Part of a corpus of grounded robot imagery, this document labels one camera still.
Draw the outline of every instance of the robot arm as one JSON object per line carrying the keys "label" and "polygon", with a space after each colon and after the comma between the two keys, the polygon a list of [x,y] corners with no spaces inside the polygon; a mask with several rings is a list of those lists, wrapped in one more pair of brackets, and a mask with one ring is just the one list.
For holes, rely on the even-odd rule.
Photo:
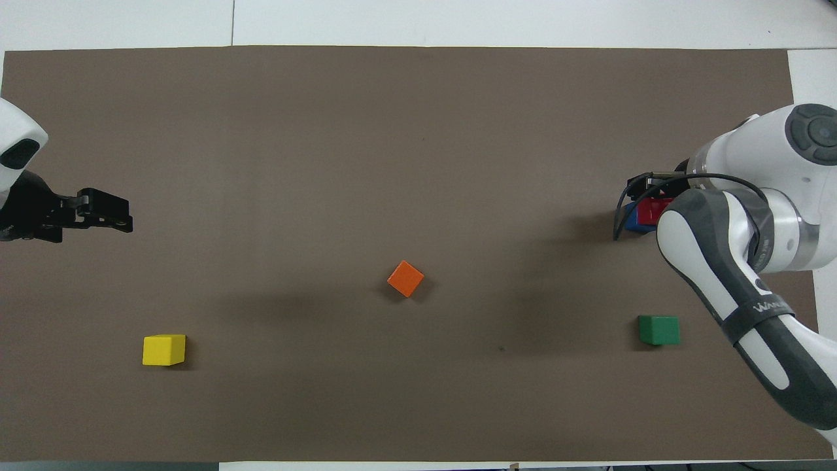
{"label": "robot arm", "polygon": [[837,111],[788,106],[701,149],[696,180],[660,217],[657,241],[752,372],[793,417],[837,446],[837,343],[805,328],[759,272],[821,267],[837,254]]}
{"label": "robot arm", "polygon": [[0,123],[0,194],[7,194],[35,153],[47,143],[47,133],[26,113],[3,99],[0,99]]}
{"label": "robot arm", "polygon": [[837,343],[799,323],[747,264],[747,209],[733,192],[690,189],[660,217],[660,252],[776,402],[837,446]]}
{"label": "robot arm", "polygon": [[61,242],[65,228],[133,231],[127,200],[92,188],[75,197],[55,194],[26,170],[46,142],[47,133],[38,123],[0,99],[0,241]]}

